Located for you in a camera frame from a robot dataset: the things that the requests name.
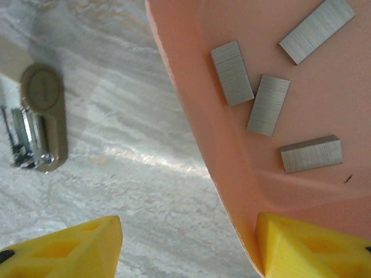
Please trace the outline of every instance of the pink tray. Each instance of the pink tray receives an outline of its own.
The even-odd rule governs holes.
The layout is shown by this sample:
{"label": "pink tray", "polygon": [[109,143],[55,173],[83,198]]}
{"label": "pink tray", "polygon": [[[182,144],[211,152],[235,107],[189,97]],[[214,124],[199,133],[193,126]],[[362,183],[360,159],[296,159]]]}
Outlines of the pink tray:
{"label": "pink tray", "polygon": [[[321,0],[147,2],[198,146],[257,270],[260,211],[371,239],[371,1],[347,2],[356,18],[299,66],[278,42]],[[233,40],[254,91],[262,74],[292,81],[273,138],[246,131],[253,101],[226,104],[209,52]],[[330,134],[341,140],[344,164],[284,173],[279,147]]]}

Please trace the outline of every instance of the pink plastic tray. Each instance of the pink plastic tray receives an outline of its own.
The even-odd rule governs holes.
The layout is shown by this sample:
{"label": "pink plastic tray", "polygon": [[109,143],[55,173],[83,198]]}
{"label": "pink plastic tray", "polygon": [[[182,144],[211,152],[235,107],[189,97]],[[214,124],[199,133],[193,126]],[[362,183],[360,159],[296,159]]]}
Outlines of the pink plastic tray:
{"label": "pink plastic tray", "polygon": [[[278,42],[321,0],[147,2],[205,163],[258,270],[260,211],[371,239],[371,2],[347,2],[356,18],[299,66]],[[253,101],[226,104],[209,52],[233,40],[255,91],[262,74],[292,81],[273,138],[246,131]],[[344,164],[284,173],[279,147],[330,134]]]}

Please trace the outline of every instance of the marble surface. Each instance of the marble surface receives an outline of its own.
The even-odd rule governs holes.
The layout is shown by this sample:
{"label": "marble surface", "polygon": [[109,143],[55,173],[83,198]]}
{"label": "marble surface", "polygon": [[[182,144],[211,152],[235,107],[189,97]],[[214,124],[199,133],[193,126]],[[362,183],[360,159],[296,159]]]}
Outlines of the marble surface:
{"label": "marble surface", "polygon": [[257,277],[154,42],[144,2],[1,0],[1,34],[63,74],[70,157],[11,168],[0,125],[0,248],[121,218],[117,277]]}

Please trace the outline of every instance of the white marble floor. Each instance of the white marble floor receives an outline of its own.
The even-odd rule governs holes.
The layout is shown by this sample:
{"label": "white marble floor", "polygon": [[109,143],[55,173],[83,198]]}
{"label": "white marble floor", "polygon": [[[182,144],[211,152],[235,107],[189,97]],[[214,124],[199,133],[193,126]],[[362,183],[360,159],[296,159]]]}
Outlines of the white marble floor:
{"label": "white marble floor", "polygon": [[117,214],[117,277],[256,277],[135,0],[1,0],[0,30],[63,73],[70,157],[11,168],[0,125],[0,248]]}

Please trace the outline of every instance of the metal staple strip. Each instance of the metal staple strip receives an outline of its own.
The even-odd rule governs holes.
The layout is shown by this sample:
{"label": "metal staple strip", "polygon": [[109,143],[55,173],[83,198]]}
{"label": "metal staple strip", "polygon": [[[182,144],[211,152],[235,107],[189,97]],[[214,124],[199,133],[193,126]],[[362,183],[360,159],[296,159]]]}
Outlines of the metal staple strip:
{"label": "metal staple strip", "polygon": [[300,64],[354,17],[345,0],[326,0],[279,44]]}
{"label": "metal staple strip", "polygon": [[291,81],[263,75],[248,123],[248,130],[273,136]]}
{"label": "metal staple strip", "polygon": [[343,163],[340,139],[321,137],[280,148],[286,174]]}
{"label": "metal staple strip", "polygon": [[230,42],[210,53],[228,106],[254,99],[238,42]]}

